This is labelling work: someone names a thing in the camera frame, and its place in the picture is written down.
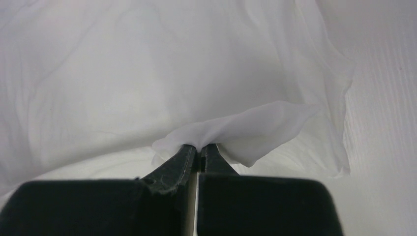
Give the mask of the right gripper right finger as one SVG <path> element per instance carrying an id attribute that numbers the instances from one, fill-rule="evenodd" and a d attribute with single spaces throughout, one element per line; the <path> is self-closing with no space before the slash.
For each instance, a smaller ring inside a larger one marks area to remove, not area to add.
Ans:
<path id="1" fill-rule="evenodd" d="M 341 236 L 327 188 L 311 179 L 239 175 L 215 144 L 201 152 L 200 236 Z"/>

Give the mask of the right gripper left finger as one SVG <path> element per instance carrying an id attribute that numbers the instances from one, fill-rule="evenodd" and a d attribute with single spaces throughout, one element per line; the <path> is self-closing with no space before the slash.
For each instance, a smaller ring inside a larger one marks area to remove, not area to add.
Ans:
<path id="1" fill-rule="evenodd" d="M 184 145 L 143 178 L 37 180 L 0 213 L 3 236 L 181 236 L 197 151 Z"/>

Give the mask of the white printed t shirt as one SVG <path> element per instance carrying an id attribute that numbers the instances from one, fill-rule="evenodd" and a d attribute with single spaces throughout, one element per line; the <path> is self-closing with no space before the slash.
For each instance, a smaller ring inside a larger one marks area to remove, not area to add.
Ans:
<path id="1" fill-rule="evenodd" d="M 340 177 L 353 65 L 319 0 L 3 0 L 0 192 L 151 146 Z"/>

